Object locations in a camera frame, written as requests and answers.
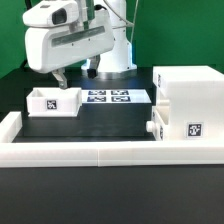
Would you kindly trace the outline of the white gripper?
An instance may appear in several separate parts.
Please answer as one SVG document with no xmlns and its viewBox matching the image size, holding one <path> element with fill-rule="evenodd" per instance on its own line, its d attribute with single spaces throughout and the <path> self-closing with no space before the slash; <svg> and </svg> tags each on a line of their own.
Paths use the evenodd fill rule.
<svg viewBox="0 0 224 224">
<path fill-rule="evenodd" d="M 52 72 L 60 89 L 67 89 L 63 67 L 89 59 L 88 77 L 94 79 L 100 54 L 114 47 L 109 12 L 94 10 L 85 0 L 42 0 L 26 11 L 23 23 L 28 65 L 39 73 Z"/>
</svg>

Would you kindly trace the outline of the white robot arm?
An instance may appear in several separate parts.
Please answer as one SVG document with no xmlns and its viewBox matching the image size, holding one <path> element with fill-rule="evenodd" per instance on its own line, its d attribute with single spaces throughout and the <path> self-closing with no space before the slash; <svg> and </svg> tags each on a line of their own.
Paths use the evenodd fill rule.
<svg viewBox="0 0 224 224">
<path fill-rule="evenodd" d="M 41 0 L 22 16 L 29 67 L 67 87 L 64 68 L 85 61 L 90 78 L 114 77 L 135 66 L 125 0 Z"/>
</svg>

